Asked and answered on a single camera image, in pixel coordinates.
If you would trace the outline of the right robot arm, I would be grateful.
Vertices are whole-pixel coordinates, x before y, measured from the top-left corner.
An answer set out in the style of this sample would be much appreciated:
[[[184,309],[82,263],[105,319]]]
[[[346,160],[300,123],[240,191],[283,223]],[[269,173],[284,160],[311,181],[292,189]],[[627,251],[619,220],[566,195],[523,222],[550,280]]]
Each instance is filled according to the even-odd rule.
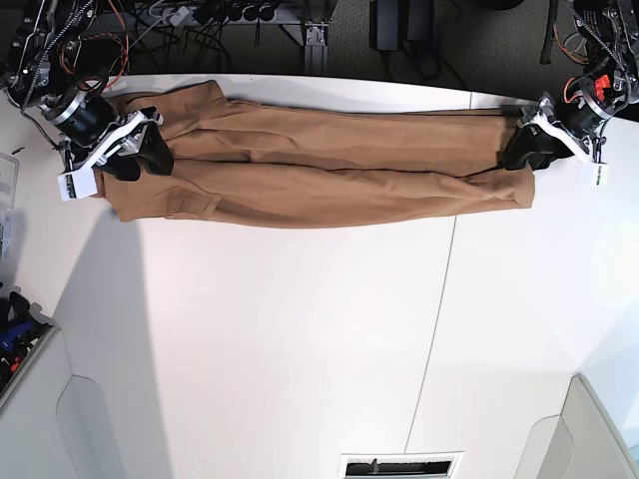
[[[134,182],[142,172],[168,176],[172,153],[155,107],[120,112],[103,95],[130,68],[131,42],[117,1],[29,1],[1,64],[1,89],[31,120],[55,128],[46,141],[65,173],[102,170]]]

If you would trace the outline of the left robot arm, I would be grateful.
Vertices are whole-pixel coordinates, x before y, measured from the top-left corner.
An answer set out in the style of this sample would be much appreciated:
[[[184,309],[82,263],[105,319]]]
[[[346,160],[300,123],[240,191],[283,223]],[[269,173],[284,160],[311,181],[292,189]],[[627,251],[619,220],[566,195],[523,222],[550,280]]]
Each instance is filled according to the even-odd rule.
[[[583,68],[554,100],[543,94],[521,109],[502,166],[509,171],[528,166],[542,170],[558,159],[574,157],[598,168],[606,126],[638,102],[638,7],[634,1],[568,1],[584,53],[570,50],[557,27],[559,3],[548,5],[540,63],[550,63],[553,46]]]

